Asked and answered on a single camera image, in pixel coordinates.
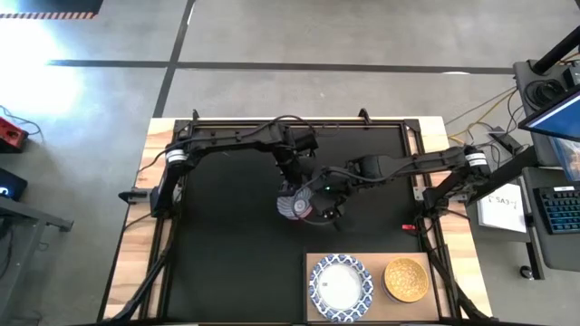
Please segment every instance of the keyboard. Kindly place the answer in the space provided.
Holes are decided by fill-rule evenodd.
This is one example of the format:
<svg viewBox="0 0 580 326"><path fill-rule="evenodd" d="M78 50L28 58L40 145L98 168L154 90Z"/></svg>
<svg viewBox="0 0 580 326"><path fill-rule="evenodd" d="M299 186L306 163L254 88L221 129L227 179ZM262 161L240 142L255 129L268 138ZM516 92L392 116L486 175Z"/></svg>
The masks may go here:
<svg viewBox="0 0 580 326"><path fill-rule="evenodd" d="M580 187L542 187L534 194L548 233L580 233Z"/></svg>

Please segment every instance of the wooden tray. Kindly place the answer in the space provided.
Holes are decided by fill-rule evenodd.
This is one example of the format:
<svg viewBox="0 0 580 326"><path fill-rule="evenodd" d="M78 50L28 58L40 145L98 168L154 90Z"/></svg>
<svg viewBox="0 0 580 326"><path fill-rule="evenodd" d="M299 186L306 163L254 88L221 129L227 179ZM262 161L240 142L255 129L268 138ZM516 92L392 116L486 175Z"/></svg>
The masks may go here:
<svg viewBox="0 0 580 326"><path fill-rule="evenodd" d="M310 279L310 272L314 266L328 254L306 254L306 276ZM364 265L372 275L372 284L374 285L374 295L369 311L358 321L438 321L439 314L437 311L437 301L433 291L433 280L429 267L429 259L425 253L397 253L397 254L350 254ZM421 300L414 303L397 303L389 299L381 285L382 272L387 264L399 257L407 257L420 263L429 276L429 291ZM328 321L313 305L308 291L306 293L306 319L309 322Z"/></svg>

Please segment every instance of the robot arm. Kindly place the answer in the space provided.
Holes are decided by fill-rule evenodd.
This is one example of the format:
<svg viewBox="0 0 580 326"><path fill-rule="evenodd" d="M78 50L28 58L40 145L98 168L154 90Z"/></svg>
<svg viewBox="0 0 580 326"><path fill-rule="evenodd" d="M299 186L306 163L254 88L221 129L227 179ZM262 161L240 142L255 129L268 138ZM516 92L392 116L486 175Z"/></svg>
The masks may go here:
<svg viewBox="0 0 580 326"><path fill-rule="evenodd" d="M158 187L151 193L151 212L154 217L166 215L173 207L173 192L181 177L187 175L207 154L231 150L255 149L271 152L280 168L287 187L293 194L312 173L313 157L303 152L318 148L313 129L291 129L284 123L267 123L248 133L224 130L197 129L193 134L176 137L166 147L166 166Z"/></svg>
<svg viewBox="0 0 580 326"><path fill-rule="evenodd" d="M369 155L350 160L345 168L321 168L317 176L304 184L295 194L295 203L305 188L313 213L326 219L343 215L343 204L348 197L363 189L380 187L398 177L451 170L450 175L437 187L423 192L422 214L438 215L448 206L449 198L470 194L473 187L488 180L490 174L485 154L471 146L453 147L442 151L406 158Z"/></svg>

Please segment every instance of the white plate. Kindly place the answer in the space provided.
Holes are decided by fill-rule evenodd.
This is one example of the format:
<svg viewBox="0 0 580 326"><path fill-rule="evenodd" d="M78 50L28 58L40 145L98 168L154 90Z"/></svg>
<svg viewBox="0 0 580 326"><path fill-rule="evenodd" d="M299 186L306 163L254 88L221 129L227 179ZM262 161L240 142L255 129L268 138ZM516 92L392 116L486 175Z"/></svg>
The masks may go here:
<svg viewBox="0 0 580 326"><path fill-rule="evenodd" d="M361 318L371 306L372 290L371 274L348 254L329 254L310 273L310 299L329 321Z"/></svg>

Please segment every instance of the gray floor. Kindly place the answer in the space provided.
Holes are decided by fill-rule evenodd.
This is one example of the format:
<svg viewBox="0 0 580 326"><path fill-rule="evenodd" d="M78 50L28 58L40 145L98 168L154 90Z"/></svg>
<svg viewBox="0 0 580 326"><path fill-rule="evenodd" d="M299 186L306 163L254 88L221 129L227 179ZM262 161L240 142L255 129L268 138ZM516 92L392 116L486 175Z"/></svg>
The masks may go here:
<svg viewBox="0 0 580 326"><path fill-rule="evenodd" d="M168 61L186 0L105 0L91 21L2 21L0 104L37 121L44 139L0 167L30 181L24 201L75 221L50 232L16 314L42 325L94 321L135 179L164 68L46 67L51 59ZM183 62L306 62L510 67L537 58L573 29L572 0L198 0ZM276 72L177 69L163 117L256 117L292 113L440 115L449 120L514 85L510 75ZM459 131L478 114L448 126ZM486 119L508 124L505 107ZM477 142L488 140L476 127ZM529 135L515 131L520 141ZM572 325L580 274L517 276L523 244L477 241L494 314L501 320Z"/></svg>

